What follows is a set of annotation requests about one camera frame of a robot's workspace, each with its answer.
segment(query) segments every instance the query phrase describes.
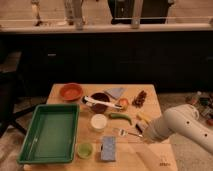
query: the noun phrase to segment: red object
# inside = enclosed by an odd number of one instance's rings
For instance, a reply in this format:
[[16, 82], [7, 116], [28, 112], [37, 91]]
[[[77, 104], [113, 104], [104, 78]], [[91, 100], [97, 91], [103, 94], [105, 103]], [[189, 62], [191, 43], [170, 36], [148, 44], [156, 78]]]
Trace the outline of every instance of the red object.
[[63, 100], [77, 100], [83, 95], [83, 90], [81, 86], [77, 83], [68, 83], [65, 84], [60, 89], [60, 96]]

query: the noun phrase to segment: sponge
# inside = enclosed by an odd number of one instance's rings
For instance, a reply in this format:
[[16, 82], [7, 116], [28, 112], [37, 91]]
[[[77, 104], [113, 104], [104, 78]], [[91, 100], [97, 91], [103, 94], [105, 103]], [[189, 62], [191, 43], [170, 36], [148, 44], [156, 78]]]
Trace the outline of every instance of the sponge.
[[115, 161], [115, 137], [105, 136], [102, 140], [101, 160], [105, 162]]

